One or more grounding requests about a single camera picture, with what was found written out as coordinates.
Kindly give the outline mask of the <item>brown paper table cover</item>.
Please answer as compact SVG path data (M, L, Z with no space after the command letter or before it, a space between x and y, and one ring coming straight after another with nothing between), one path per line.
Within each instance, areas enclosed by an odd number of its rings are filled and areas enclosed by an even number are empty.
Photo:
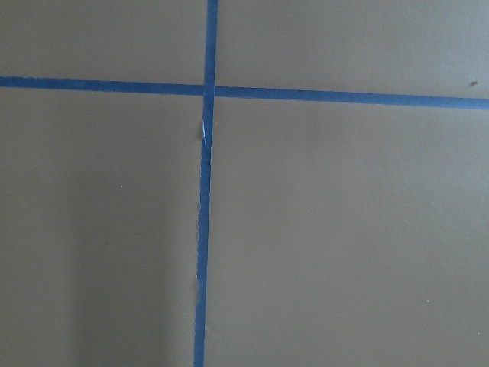
M486 366L486 1L3 1L3 366Z

